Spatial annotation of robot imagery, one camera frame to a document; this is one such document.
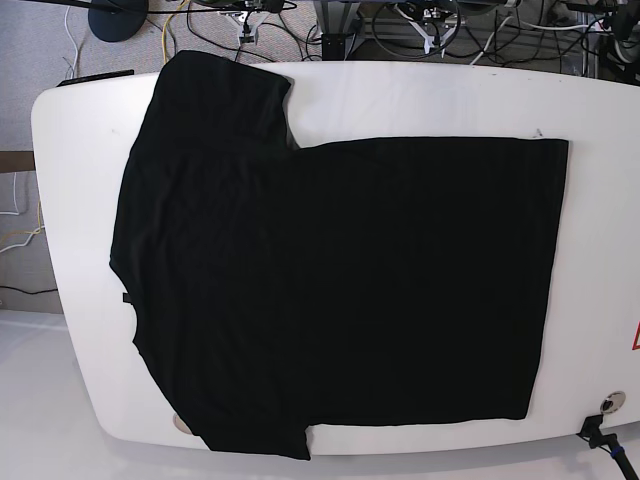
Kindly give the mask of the black T-shirt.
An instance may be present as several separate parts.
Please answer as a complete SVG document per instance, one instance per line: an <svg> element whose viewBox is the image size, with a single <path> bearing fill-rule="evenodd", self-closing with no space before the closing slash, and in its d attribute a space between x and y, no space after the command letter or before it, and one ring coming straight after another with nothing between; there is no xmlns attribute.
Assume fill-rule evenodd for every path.
<svg viewBox="0 0 640 480"><path fill-rule="evenodd" d="M524 419L568 142L297 148L290 87L180 52L130 150L109 265L172 409L211 450L298 460L320 424Z"/></svg>

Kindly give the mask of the silver table grommet left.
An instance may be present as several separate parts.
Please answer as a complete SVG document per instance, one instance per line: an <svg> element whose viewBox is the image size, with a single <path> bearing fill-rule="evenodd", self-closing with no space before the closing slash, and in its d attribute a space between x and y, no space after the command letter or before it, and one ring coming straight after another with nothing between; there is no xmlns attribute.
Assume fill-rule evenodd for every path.
<svg viewBox="0 0 640 480"><path fill-rule="evenodd" d="M177 413L173 415L173 425L180 432L190 436L193 435L191 429L186 425L186 423L179 417Z"/></svg>

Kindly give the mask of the silver table grommet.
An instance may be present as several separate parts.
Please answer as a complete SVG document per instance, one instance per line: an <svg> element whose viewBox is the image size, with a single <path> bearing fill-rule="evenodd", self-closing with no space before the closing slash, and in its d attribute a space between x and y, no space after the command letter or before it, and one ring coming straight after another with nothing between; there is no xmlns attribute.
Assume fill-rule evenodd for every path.
<svg viewBox="0 0 640 480"><path fill-rule="evenodd" d="M600 413L602 415L610 415L620 410L626 402L626 393L624 391L615 391L609 394L600 405Z"/></svg>
<svg viewBox="0 0 640 480"><path fill-rule="evenodd" d="M177 413L173 415L173 425L180 432L190 436L193 435L191 429L186 425L186 423L179 417Z"/></svg>

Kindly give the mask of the black flat bar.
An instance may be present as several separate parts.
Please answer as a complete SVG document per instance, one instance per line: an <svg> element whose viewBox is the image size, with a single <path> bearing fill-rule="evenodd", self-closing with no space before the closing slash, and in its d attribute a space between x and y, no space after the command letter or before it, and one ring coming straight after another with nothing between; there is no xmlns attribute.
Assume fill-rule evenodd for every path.
<svg viewBox="0 0 640 480"><path fill-rule="evenodd" d="M127 70L120 70L120 71L114 71L114 72L108 72L108 73L88 75L88 76L83 76L83 77L63 80L56 87L71 86L71 85L87 83L87 82L94 82L94 81L109 80L109 79L114 79L114 78L132 76L132 75L134 75L134 73L135 72L134 72L133 69L127 69Z"/></svg>

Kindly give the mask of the round dark stand base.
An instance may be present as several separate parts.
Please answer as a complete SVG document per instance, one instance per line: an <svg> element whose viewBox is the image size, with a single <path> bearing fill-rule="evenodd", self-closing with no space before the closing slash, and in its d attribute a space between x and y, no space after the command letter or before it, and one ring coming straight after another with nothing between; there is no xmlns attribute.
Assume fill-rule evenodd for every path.
<svg viewBox="0 0 640 480"><path fill-rule="evenodd" d="M132 38L145 23L149 11L147 0L93 0L90 5L90 31L97 39L107 43Z"/></svg>

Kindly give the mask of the red warning triangle sticker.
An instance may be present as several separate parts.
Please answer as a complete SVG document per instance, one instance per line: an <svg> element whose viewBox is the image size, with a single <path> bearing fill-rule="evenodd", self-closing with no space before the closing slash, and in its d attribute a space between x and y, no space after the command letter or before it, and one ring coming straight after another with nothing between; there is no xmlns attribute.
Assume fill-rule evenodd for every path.
<svg viewBox="0 0 640 480"><path fill-rule="evenodd" d="M636 332L635 332L634 340L632 344L632 351L636 351L639 349L640 349L640 323L638 323L638 326L636 328Z"/></svg>

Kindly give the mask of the silver table grommet right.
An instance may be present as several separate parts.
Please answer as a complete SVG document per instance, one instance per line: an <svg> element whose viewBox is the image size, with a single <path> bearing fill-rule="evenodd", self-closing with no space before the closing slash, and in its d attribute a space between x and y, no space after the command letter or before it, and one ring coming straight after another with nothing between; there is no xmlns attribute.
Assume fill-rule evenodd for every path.
<svg viewBox="0 0 640 480"><path fill-rule="evenodd" d="M624 391L615 391L609 394L600 405L600 413L602 415L610 415L620 410L626 402L626 393Z"/></svg>

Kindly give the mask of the metal frame post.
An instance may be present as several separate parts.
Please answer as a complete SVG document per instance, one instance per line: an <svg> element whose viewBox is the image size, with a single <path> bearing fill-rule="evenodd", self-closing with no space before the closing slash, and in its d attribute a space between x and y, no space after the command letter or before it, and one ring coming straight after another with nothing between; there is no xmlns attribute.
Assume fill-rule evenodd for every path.
<svg viewBox="0 0 640 480"><path fill-rule="evenodd" d="M323 61L344 61L361 30L360 1L313 1Z"/></svg>

